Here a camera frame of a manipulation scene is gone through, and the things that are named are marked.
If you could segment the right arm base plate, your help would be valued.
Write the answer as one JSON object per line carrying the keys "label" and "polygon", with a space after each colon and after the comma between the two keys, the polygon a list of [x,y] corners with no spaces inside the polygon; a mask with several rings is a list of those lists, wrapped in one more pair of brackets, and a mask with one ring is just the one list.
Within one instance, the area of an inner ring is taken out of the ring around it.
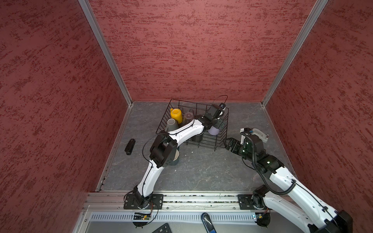
{"label": "right arm base plate", "polygon": [[260,194],[239,194],[238,203],[240,210],[272,210],[264,203],[264,195]]}

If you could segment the purple cup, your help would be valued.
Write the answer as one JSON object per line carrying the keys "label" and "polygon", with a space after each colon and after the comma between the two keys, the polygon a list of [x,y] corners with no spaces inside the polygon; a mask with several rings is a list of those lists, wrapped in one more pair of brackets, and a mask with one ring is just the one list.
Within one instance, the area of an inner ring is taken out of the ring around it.
{"label": "purple cup", "polygon": [[211,128],[208,130],[208,133],[212,136],[217,136],[220,133],[220,129],[211,126]]}

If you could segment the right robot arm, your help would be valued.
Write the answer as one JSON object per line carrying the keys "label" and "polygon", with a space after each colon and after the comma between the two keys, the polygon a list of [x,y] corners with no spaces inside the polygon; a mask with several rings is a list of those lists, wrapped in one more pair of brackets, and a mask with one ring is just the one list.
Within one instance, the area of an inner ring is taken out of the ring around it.
{"label": "right robot arm", "polygon": [[252,163],[264,184],[247,203],[257,210],[275,212],[304,233],[351,233],[353,219],[322,201],[303,185],[275,156],[266,153],[263,140],[252,130],[241,132],[241,141],[227,138],[224,146]]}

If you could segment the yellow mug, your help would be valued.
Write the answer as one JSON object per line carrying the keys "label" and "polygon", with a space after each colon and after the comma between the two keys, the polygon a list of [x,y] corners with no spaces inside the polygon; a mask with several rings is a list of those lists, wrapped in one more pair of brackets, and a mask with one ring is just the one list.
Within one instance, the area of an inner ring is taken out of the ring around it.
{"label": "yellow mug", "polygon": [[170,115],[171,115],[171,118],[177,121],[178,124],[181,124],[183,122],[182,111],[179,108],[171,108]]}

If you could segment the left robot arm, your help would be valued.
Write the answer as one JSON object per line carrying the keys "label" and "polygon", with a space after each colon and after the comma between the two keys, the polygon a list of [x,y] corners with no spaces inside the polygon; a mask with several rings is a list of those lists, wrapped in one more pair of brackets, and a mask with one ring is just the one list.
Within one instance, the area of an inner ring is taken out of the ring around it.
{"label": "left robot arm", "polygon": [[145,209],[151,204],[154,186],[164,168],[175,160],[177,149],[193,137],[203,135],[214,128],[222,131],[227,121],[223,119],[225,103],[212,104],[203,115],[197,115],[194,120],[175,131],[161,131],[155,136],[150,147],[150,157],[147,170],[141,182],[129,193],[133,195],[139,209]]}

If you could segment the dark green mug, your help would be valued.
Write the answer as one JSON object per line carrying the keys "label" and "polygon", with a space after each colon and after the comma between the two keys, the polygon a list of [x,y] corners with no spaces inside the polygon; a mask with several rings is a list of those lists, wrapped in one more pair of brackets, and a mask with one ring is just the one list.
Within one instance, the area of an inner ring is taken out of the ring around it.
{"label": "dark green mug", "polygon": [[180,152],[177,149],[173,161],[169,163],[170,166],[176,166],[179,163],[179,155],[180,155]]}

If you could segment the white grey mug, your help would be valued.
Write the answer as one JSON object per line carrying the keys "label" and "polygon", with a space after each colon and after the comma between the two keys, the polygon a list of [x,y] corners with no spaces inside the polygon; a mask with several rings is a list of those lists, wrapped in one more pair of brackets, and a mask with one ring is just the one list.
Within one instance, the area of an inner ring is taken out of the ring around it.
{"label": "white grey mug", "polygon": [[171,132],[171,131],[175,131],[177,129],[179,129],[178,121],[173,119],[173,118],[168,119],[165,131],[166,132]]}

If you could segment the black mug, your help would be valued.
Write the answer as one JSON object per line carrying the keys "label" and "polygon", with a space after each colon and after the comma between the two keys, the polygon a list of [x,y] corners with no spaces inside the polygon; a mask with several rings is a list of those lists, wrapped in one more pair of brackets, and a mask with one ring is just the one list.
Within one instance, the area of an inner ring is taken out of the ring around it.
{"label": "black mug", "polygon": [[192,141],[200,143],[200,142],[202,142],[203,138],[204,138],[204,133],[201,133],[201,134],[198,134],[198,135],[195,135],[194,137],[192,137]]}

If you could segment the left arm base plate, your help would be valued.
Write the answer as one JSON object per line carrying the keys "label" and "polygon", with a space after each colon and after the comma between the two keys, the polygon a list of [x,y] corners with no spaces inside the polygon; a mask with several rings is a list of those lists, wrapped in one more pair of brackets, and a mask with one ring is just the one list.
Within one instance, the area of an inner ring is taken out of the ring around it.
{"label": "left arm base plate", "polygon": [[123,209],[125,210],[151,210],[152,208],[162,209],[163,194],[153,194],[145,199],[142,197],[137,198],[134,194],[130,193],[124,197]]}

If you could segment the clear glass cup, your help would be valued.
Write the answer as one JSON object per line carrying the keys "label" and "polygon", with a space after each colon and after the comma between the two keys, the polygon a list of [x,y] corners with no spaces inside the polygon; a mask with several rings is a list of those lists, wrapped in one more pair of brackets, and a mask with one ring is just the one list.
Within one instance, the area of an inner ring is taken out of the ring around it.
{"label": "clear glass cup", "polygon": [[189,124],[190,122],[192,122],[194,120],[194,113],[193,112],[186,112],[184,114],[184,118],[183,118],[183,123],[184,125],[187,125]]}

